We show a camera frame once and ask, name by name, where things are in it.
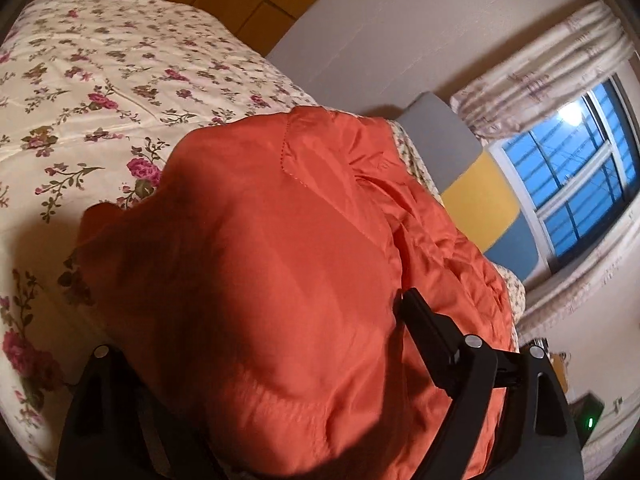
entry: floral bedspread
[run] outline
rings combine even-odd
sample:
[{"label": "floral bedspread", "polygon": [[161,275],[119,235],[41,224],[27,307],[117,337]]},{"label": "floral bedspread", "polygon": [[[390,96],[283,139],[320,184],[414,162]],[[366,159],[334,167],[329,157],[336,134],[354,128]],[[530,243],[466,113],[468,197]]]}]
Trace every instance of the floral bedspread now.
[{"label": "floral bedspread", "polygon": [[[37,0],[0,48],[0,413],[53,478],[73,385],[107,341],[73,254],[82,212],[135,206],[200,126],[315,105],[215,18],[162,0]],[[408,171],[439,198],[406,133]]]}]

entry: window glass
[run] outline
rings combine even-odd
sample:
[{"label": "window glass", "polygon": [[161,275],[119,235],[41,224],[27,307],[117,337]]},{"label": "window glass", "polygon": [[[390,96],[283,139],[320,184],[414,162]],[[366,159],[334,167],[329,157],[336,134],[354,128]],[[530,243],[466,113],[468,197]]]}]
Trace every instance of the window glass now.
[{"label": "window glass", "polygon": [[536,208],[540,208],[583,168],[603,143],[593,113],[581,98],[518,136],[504,149]]},{"label": "window glass", "polygon": [[502,147],[559,265],[604,234],[640,187],[638,143],[611,80]]}]

